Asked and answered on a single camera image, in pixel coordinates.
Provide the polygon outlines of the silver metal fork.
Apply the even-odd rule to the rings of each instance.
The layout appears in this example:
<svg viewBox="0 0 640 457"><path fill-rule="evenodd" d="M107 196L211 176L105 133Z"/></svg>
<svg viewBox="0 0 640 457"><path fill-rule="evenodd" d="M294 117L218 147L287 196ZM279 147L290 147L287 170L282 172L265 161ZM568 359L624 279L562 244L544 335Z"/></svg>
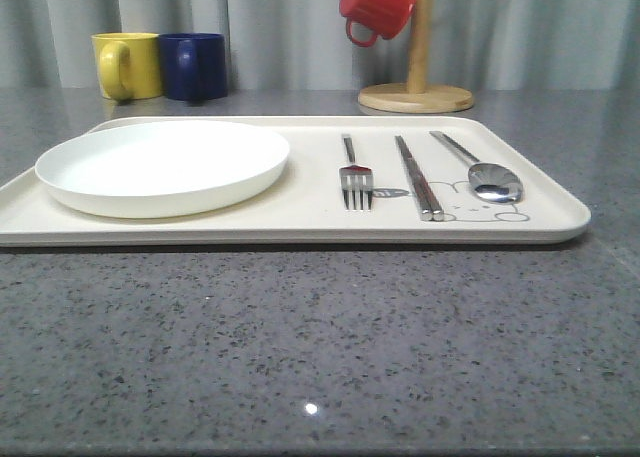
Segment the silver metal fork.
<svg viewBox="0 0 640 457"><path fill-rule="evenodd" d="M371 211L373 202L373 172L356 163L349 134L342 135L348 165L339 169L343 202L347 210Z"/></svg>

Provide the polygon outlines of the white round plate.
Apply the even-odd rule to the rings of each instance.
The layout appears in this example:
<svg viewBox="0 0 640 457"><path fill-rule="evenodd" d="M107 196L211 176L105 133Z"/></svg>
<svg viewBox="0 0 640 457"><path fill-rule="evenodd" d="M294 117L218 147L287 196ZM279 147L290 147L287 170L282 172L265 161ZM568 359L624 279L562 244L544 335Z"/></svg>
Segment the white round plate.
<svg viewBox="0 0 640 457"><path fill-rule="evenodd" d="M277 132L243 123L176 120L87 133L42 154L35 173L75 210L164 218L226 207L280 177L290 153Z"/></svg>

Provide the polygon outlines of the silver metal spoon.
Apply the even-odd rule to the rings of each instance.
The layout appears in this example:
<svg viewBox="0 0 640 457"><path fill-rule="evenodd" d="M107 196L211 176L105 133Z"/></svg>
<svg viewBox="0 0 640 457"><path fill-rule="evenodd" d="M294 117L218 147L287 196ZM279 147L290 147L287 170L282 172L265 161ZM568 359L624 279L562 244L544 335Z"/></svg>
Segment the silver metal spoon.
<svg viewBox="0 0 640 457"><path fill-rule="evenodd" d="M523 199L523 183L510 169L481 161L444 132L430 131L429 134L469 163L467 179L479 199L499 204L512 204Z"/></svg>

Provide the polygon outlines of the cream rabbit serving tray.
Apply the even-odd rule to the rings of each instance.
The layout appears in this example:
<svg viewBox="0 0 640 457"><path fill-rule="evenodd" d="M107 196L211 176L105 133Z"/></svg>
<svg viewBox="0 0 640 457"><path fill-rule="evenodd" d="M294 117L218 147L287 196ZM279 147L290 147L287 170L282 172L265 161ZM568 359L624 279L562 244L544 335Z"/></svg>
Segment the cream rabbit serving tray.
<svg viewBox="0 0 640 457"><path fill-rule="evenodd" d="M33 170L1 189L5 247L134 246L236 243L542 244L580 235L589 209L483 124L447 116L253 116L253 125L283 135L291 154L280 179L231 207L168 219L118 219L56 202ZM470 190L463 160L439 143L441 131L484 161L514 171L520 202L492 204ZM339 169L348 165L342 135L356 163L373 172L371 211L345 208ZM442 222L423 221L395 136L404 138L440 202Z"/></svg>

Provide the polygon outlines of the wooden mug tree stand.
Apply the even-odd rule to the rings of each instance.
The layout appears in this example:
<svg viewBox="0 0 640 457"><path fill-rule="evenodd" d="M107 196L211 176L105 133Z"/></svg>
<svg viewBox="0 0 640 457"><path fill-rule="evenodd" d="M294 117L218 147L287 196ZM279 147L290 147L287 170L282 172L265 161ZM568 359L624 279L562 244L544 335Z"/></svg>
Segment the wooden mug tree stand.
<svg viewBox="0 0 640 457"><path fill-rule="evenodd" d="M406 81L363 88L358 95L361 105L409 114L457 112L474 105L469 90L427 82L432 5L433 0L416 0L411 16Z"/></svg>

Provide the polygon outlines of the dark blue mug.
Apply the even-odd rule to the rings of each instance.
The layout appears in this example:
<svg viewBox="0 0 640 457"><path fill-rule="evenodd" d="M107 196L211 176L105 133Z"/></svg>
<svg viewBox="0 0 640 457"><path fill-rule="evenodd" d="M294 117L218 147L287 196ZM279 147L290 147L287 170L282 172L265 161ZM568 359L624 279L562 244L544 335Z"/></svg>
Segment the dark blue mug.
<svg viewBox="0 0 640 457"><path fill-rule="evenodd" d="M217 33L158 36L164 96L205 101L228 95L225 38Z"/></svg>

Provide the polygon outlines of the red mug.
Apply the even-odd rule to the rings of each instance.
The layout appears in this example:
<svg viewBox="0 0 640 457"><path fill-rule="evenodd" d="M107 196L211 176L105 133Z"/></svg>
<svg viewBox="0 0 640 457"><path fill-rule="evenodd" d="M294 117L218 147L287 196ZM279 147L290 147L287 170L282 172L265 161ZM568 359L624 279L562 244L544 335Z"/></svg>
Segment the red mug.
<svg viewBox="0 0 640 457"><path fill-rule="evenodd" d="M416 0L340 0L348 39L359 47L372 46L379 37L390 40L406 26Z"/></svg>

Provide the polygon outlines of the yellow mug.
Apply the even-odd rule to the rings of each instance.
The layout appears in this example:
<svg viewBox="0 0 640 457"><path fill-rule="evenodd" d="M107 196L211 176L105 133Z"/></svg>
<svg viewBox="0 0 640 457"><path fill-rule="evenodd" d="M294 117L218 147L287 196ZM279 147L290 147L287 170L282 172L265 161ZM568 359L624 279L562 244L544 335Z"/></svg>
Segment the yellow mug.
<svg viewBox="0 0 640 457"><path fill-rule="evenodd" d="M128 101L163 94L156 33L100 33L91 40L104 98Z"/></svg>

